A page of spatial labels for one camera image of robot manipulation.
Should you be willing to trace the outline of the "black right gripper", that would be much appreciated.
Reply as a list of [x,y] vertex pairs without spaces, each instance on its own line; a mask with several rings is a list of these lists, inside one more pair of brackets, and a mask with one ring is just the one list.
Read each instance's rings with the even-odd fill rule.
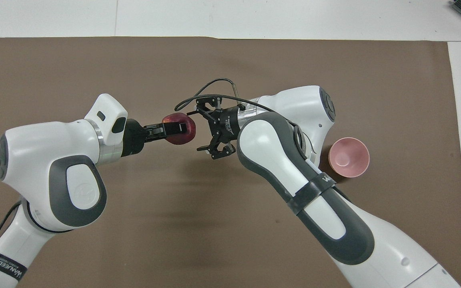
[[[205,119],[210,120],[210,132],[212,139],[209,145],[200,146],[197,151],[204,151],[211,159],[220,159],[236,152],[231,144],[238,138],[240,126],[238,122],[238,107],[220,109],[220,97],[201,97],[196,100],[196,112]],[[222,150],[218,150],[219,144],[224,144]]]

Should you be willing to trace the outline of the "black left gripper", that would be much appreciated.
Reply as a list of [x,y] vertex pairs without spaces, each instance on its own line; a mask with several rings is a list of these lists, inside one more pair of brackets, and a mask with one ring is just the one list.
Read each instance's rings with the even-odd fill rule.
[[123,133],[121,156],[140,153],[147,142],[167,139],[169,136],[185,133],[187,133],[186,123],[168,122],[162,123],[162,125],[141,126],[137,120],[128,119]]

